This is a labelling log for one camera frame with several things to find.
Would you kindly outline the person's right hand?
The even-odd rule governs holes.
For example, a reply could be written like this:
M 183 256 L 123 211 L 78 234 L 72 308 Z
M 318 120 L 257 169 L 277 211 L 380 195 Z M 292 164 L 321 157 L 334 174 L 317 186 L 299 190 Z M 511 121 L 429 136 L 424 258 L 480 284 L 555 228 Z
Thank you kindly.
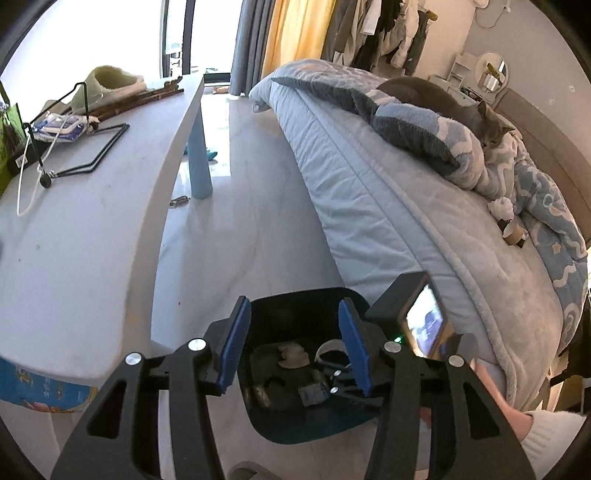
M 489 375 L 487 369 L 478 362 L 473 364 L 473 370 L 479 377 L 481 383 L 486 387 L 491 397 L 497 403 L 499 409 L 504 414 L 506 420 L 512 427 L 517 439 L 522 442 L 526 436 L 529 434 L 534 419 L 531 415 L 521 412 L 513 407 L 511 407 L 496 384 L 494 383 L 493 379 Z

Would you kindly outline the white sleeve forearm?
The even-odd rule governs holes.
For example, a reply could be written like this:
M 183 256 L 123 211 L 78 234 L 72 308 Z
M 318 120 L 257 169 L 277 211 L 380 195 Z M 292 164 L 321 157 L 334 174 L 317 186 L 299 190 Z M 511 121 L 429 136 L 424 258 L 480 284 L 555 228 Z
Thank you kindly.
M 587 417 L 566 412 L 536 410 L 527 412 L 532 425 L 521 446 L 535 477 L 543 479 L 565 454 Z

